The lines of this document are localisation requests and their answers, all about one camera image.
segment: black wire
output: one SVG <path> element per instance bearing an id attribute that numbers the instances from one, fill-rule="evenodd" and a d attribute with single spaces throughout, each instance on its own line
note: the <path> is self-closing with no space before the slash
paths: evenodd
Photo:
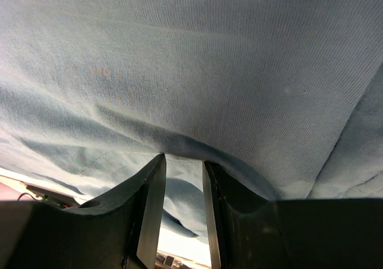
<path id="1" fill-rule="evenodd" d="M 39 199 L 34 198 L 31 194 L 24 192 L 18 197 L 18 201 L 20 201 L 20 198 L 23 197 L 24 195 L 29 195 L 33 200 L 40 201 Z"/>

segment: garment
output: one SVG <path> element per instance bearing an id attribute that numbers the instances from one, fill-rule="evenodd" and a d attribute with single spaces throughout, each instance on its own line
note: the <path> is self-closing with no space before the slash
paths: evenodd
<path id="1" fill-rule="evenodd" d="M 159 152 L 270 199 L 383 196 L 383 0 L 0 0 L 0 167 L 97 196 Z"/>

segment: ribbed fabric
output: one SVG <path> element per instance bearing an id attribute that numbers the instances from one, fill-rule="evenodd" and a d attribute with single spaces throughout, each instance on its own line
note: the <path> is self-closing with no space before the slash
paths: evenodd
<path id="1" fill-rule="evenodd" d="M 197 160 L 383 196 L 383 0 L 0 0 L 0 45 L 2 168 L 97 195 L 165 152 L 166 224 L 201 238 Z"/>

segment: black cable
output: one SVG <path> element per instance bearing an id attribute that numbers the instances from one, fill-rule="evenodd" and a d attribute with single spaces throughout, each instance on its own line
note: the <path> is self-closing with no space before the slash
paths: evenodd
<path id="1" fill-rule="evenodd" d="M 39 199 L 34 198 L 31 194 L 24 192 L 18 197 L 18 201 L 20 201 L 20 198 L 23 197 L 24 195 L 29 195 L 33 200 L 40 201 Z"/>

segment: gray fabric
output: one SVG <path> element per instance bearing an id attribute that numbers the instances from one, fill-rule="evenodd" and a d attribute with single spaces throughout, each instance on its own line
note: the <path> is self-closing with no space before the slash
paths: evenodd
<path id="1" fill-rule="evenodd" d="M 165 152 L 166 224 L 202 238 L 198 160 L 383 196 L 383 0 L 0 0 L 0 42 L 2 168 L 94 196 Z"/>

